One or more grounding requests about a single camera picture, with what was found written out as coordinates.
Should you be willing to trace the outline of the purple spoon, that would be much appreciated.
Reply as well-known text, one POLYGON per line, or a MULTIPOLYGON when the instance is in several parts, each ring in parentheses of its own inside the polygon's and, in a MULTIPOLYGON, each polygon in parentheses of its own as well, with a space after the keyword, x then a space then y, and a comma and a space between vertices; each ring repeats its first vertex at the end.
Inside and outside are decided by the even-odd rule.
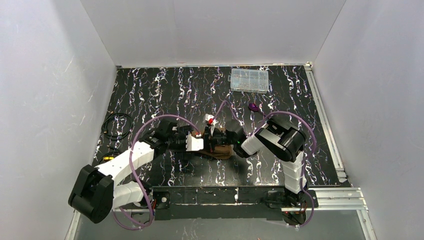
POLYGON ((255 103, 249 103, 248 104, 248 108, 252 111, 252 112, 256 112, 256 113, 260 113, 263 116, 265 116, 266 114, 255 104, 255 103))

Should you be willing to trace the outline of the brown burlap napkin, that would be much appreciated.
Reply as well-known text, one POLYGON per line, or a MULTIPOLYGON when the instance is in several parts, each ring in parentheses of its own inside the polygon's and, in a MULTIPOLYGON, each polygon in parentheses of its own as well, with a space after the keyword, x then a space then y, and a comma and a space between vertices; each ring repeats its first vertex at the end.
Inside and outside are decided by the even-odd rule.
POLYGON ((196 153, 210 156, 218 160, 227 160, 232 156, 233 151, 231 145, 212 147, 212 135, 208 126, 205 126, 201 135, 204 147, 202 150, 196 151, 196 153))

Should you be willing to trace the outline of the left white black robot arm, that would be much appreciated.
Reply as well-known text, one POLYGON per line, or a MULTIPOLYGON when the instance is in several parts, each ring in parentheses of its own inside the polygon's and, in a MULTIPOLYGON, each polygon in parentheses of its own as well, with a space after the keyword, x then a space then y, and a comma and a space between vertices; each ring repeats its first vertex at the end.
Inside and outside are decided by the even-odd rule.
POLYGON ((167 150, 195 150, 198 147, 197 137, 192 134, 200 133, 195 124, 176 115, 165 114, 156 119, 159 125, 146 130, 154 120, 145 123, 137 131, 128 150, 96 166, 84 166, 70 192, 68 205, 97 224, 114 209, 145 202, 149 221, 139 223, 139 226, 149 226, 155 216, 154 201, 136 170, 162 156, 167 150))

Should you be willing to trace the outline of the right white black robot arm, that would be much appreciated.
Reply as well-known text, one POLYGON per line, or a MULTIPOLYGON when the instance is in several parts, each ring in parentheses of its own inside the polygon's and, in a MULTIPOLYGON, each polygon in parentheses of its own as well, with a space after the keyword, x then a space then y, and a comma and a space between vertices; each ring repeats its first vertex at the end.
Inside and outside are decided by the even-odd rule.
POLYGON ((304 169, 304 145, 306 135, 289 121, 277 115, 270 116, 265 123, 251 135, 234 119, 228 121, 224 130, 213 126, 209 120, 203 132, 204 149, 215 153, 217 147, 232 146, 235 154, 249 158, 261 149, 267 149, 282 161, 284 189, 270 193, 263 199, 268 206, 297 206, 307 190, 304 169))

